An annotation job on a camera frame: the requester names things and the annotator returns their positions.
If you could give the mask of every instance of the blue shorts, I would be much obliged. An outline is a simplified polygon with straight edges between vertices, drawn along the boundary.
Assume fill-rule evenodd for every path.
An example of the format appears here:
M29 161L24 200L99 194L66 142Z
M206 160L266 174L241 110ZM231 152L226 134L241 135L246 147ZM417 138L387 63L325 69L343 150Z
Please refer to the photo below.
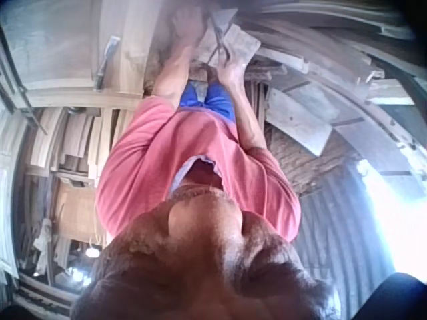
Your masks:
M181 97L180 107L203 107L223 115L225 118L236 123L234 106L227 90L219 83L213 83L207 88L205 102L197 98L195 87L189 82Z

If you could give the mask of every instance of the corrugated metal wall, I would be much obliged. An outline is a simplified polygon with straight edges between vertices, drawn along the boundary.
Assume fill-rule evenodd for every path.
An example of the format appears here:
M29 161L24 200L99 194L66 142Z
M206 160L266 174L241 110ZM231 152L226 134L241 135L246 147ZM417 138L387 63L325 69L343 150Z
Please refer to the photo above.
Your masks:
M313 277L336 286L342 319L351 319L394 268L355 164L335 168L318 186L300 197L293 244Z

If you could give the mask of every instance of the red t-shirt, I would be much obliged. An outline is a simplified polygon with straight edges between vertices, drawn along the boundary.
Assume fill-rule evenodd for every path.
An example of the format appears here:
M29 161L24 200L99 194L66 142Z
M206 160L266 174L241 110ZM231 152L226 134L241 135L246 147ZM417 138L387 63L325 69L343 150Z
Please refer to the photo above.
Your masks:
M115 237L165 201L178 171L195 156L214 163L224 191L241 209L263 216L287 241L296 236L300 204L271 153L245 152L236 125L221 115L197 107L174 111L160 97L139 104L102 172L96 202L107 232Z

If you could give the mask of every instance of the hand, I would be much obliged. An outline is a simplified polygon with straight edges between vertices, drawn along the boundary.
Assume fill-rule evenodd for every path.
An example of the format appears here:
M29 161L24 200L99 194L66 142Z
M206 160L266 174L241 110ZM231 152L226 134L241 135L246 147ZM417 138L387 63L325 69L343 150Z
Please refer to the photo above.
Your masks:
M178 41L186 45L197 45L205 31L201 7L178 10L173 17L173 24Z
M242 89L244 88L246 64L232 47L229 46L227 49L230 52L228 61L224 49L220 49L218 52L218 81L228 90Z

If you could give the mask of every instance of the forearm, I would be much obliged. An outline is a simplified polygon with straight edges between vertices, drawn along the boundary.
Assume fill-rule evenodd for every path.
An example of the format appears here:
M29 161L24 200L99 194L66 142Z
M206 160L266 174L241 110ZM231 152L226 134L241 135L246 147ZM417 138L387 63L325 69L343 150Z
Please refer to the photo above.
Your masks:
M171 50L171 57L156 79L153 95L164 97L178 107L188 81L189 65L193 59L195 45L178 43Z
M239 144L242 149L245 151L251 148L267 149L264 132L258 125L258 120L246 97L243 83L226 89L229 91L234 104Z

